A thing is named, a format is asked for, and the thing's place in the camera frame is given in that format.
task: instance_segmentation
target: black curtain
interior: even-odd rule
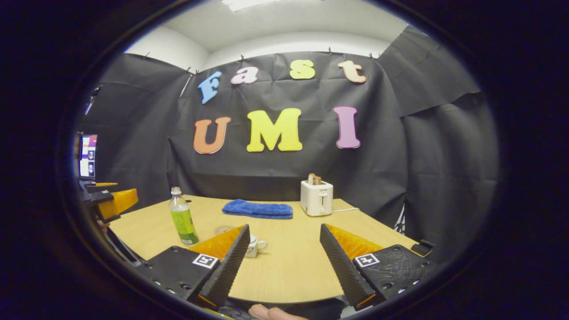
[[[298,59],[314,63],[314,78],[291,78],[290,63]],[[337,66],[345,60],[362,66],[365,83],[345,77]],[[258,80],[233,85],[243,67],[259,68]],[[198,85],[217,71],[217,95],[202,104]],[[171,186],[215,198],[299,200],[300,181],[314,172],[334,185],[335,198],[390,227],[405,205],[405,234],[435,243],[431,258],[439,262],[465,246],[487,218],[498,178],[490,109],[460,62],[415,28],[405,29],[379,59],[293,52],[190,76],[123,55],[102,83],[82,130],[99,134],[97,180],[138,188],[135,208],[168,199]],[[359,148],[336,147],[336,106],[357,109]],[[286,108],[302,111],[302,150],[248,152],[247,114],[264,110],[274,122]],[[194,123],[219,117],[231,118],[223,147],[199,154]],[[210,125],[208,142],[216,127]]]

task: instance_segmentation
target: foam letter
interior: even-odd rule
[[[360,146],[360,140],[356,138],[356,126],[354,124],[354,115],[357,113],[356,108],[351,106],[337,106],[334,112],[338,115],[338,123],[340,124],[340,139],[336,142],[336,146],[340,149],[354,149]]]
[[[361,65],[354,64],[354,62],[347,60],[338,64],[338,67],[344,69],[344,74],[346,78],[351,82],[364,83],[366,80],[365,76],[360,76],[357,74],[358,70],[361,70]]]
[[[314,62],[310,60],[294,60],[290,64],[290,76],[293,79],[310,79],[316,75],[316,71],[312,69]]]
[[[214,74],[210,75],[209,78],[205,79],[202,83],[200,83],[200,85],[197,86],[201,89],[201,94],[204,96],[203,100],[201,101],[202,104],[205,104],[217,94],[217,91],[214,89],[219,87],[219,80],[217,80],[218,77],[221,77],[220,71],[217,71]]]
[[[230,117],[221,117],[215,120],[215,123],[217,124],[217,133],[213,143],[205,143],[205,135],[207,134],[208,127],[212,121],[200,120],[196,122],[196,134],[193,136],[194,150],[202,154],[211,154],[219,151],[225,142],[225,128],[230,121]]]
[[[279,136],[280,151],[302,150],[302,143],[298,140],[298,117],[302,112],[297,108],[282,110],[279,118],[273,124],[264,110],[249,112],[247,118],[251,119],[251,143],[247,146],[249,152],[261,152],[265,146],[261,143],[261,136],[269,150],[275,149]]]
[[[231,79],[232,84],[241,84],[241,83],[253,83],[257,81],[257,72],[259,72],[259,68],[256,67],[246,67],[243,69],[239,69],[237,74]]]

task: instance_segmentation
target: white mug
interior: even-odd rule
[[[255,258],[257,256],[257,252],[263,251],[265,250],[269,244],[266,241],[258,241],[257,236],[255,235],[249,235],[251,238],[251,241],[249,242],[249,247],[247,248],[247,252],[245,252],[245,256],[247,258]],[[264,243],[265,246],[262,247],[261,249],[257,248],[257,245],[259,243]]]

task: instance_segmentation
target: white ceiling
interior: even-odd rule
[[[363,0],[283,0],[232,12],[208,0],[165,24],[209,52],[274,34],[321,31],[355,34],[391,43],[407,23]]]

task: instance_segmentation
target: blue towel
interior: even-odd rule
[[[226,204],[222,210],[228,215],[267,219],[292,219],[292,207],[288,204],[259,204],[237,199]]]

